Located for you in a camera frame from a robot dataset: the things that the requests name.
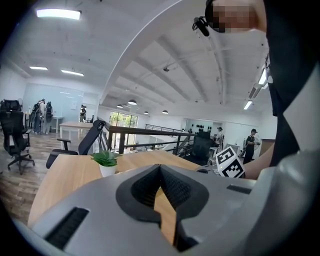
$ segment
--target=black office chair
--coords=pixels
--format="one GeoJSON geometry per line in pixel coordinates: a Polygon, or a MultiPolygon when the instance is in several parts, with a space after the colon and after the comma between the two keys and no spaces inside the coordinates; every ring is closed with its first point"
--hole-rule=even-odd
{"type": "Polygon", "coordinates": [[[27,147],[30,147],[30,130],[24,129],[23,124],[24,113],[21,112],[21,106],[17,100],[4,100],[0,108],[0,123],[3,130],[4,141],[3,147],[14,157],[14,160],[8,164],[8,170],[14,163],[18,163],[19,172],[22,175],[21,162],[32,162],[35,166],[35,161],[29,153],[21,155],[27,147]],[[10,145],[10,136],[12,136],[13,145],[10,145]]]}
{"type": "Polygon", "coordinates": [[[99,134],[101,133],[103,127],[105,126],[105,122],[101,120],[96,120],[93,122],[93,126],[89,130],[89,132],[86,134],[86,136],[83,138],[83,140],[80,142],[78,147],[78,152],[68,150],[68,143],[71,143],[71,140],[66,138],[57,138],[58,141],[63,142],[64,149],[54,149],[50,153],[50,156],[48,160],[46,161],[46,167],[49,169],[51,165],[56,160],[57,156],[60,154],[63,155],[81,155],[86,156],[88,154],[88,151],[90,147],[93,145],[95,140],[98,138],[99,134]]]}
{"type": "Polygon", "coordinates": [[[194,137],[191,153],[185,156],[184,159],[200,166],[206,165],[212,144],[213,140],[210,138],[210,133],[199,131],[198,135],[194,137]]]}

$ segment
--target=black mesh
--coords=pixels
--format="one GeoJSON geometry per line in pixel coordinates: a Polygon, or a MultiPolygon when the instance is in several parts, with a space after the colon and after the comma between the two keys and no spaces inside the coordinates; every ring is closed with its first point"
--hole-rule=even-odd
{"type": "Polygon", "coordinates": [[[23,137],[24,113],[20,111],[0,111],[0,123],[4,134],[3,147],[11,155],[24,150],[27,146],[23,137]],[[13,138],[14,147],[10,146],[10,136],[13,138]]]}
{"type": "Polygon", "coordinates": [[[158,169],[155,169],[133,183],[131,193],[138,202],[153,209],[159,186],[158,169]]]}
{"type": "Polygon", "coordinates": [[[94,121],[92,128],[89,130],[89,132],[86,134],[86,136],[83,138],[83,140],[79,144],[79,147],[78,147],[79,155],[85,156],[88,154],[90,147],[98,138],[100,131],[104,127],[104,123],[105,122],[101,120],[94,121]]]}
{"type": "Polygon", "coordinates": [[[163,169],[160,172],[160,186],[174,209],[190,198],[191,186],[163,169]]]}

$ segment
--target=wooden floor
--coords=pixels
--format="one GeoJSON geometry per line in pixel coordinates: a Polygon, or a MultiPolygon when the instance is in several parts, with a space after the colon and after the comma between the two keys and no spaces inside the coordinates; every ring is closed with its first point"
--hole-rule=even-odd
{"type": "MultiPolygon", "coordinates": [[[[85,137],[87,131],[82,133],[72,131],[71,144],[69,150],[78,151],[81,140],[85,137]]],[[[19,173],[18,164],[11,165],[8,171],[7,165],[13,160],[3,147],[4,135],[0,132],[0,199],[4,203],[9,214],[27,224],[29,212],[38,191],[38,188],[46,175],[47,159],[53,149],[60,149],[60,142],[57,138],[60,134],[30,134],[29,153],[35,162],[22,162],[22,175],[19,173]]],[[[63,133],[64,138],[69,138],[69,132],[63,133]]]]}

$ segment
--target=white ceiling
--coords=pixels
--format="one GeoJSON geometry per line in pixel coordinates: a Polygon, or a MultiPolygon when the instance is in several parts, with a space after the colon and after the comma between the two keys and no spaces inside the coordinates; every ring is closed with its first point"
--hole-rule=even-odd
{"type": "MultiPolygon", "coordinates": [[[[171,2],[44,0],[16,27],[2,57],[23,70],[26,77],[72,78],[98,87],[102,94],[131,40],[171,2]],[[36,10],[43,8],[80,10],[82,14],[80,20],[37,18],[36,10]],[[44,66],[48,71],[29,66],[44,66]],[[70,77],[61,69],[83,73],[84,77],[70,77]]],[[[150,113],[168,104],[195,101],[243,109],[268,52],[265,35],[211,30],[212,39],[208,39],[192,30],[193,18],[173,23],[165,34],[155,30],[155,40],[133,53],[109,84],[102,105],[114,108],[135,99],[141,112],[150,113]]],[[[269,90],[261,90],[250,109],[263,111],[270,105],[269,90]]]]}

